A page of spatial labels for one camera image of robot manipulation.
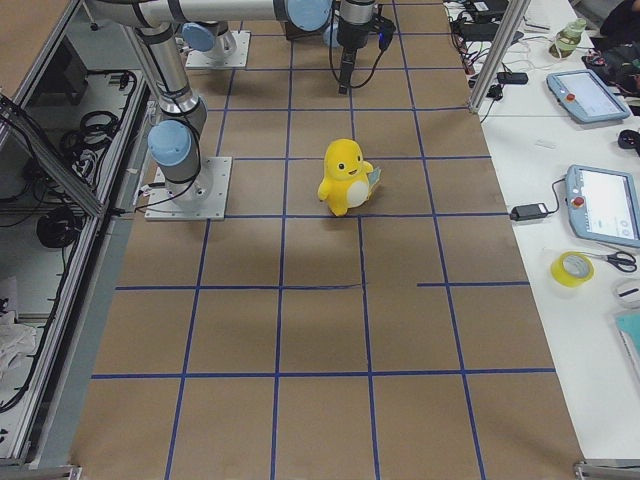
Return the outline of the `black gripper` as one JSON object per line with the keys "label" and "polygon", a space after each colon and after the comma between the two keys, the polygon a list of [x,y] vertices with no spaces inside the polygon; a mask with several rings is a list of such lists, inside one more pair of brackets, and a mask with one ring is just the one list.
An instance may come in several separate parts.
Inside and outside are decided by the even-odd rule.
{"label": "black gripper", "polygon": [[375,2],[373,0],[344,0],[340,2],[338,43],[343,47],[338,76],[338,93],[346,95],[351,89],[351,77],[356,63],[356,51],[363,48],[373,28]]}

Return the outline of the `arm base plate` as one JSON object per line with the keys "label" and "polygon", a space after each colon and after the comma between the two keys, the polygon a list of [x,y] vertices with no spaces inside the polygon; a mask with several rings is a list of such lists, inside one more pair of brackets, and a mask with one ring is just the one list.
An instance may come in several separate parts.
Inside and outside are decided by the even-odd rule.
{"label": "arm base plate", "polygon": [[226,70],[244,68],[248,61],[251,32],[228,30],[215,35],[208,30],[183,33],[190,51],[186,68],[190,70]]}
{"label": "arm base plate", "polygon": [[145,208],[148,221],[223,220],[226,213],[231,178],[231,157],[205,157],[193,183],[166,183],[161,169],[155,169],[154,182],[161,183],[150,191],[150,207]]}

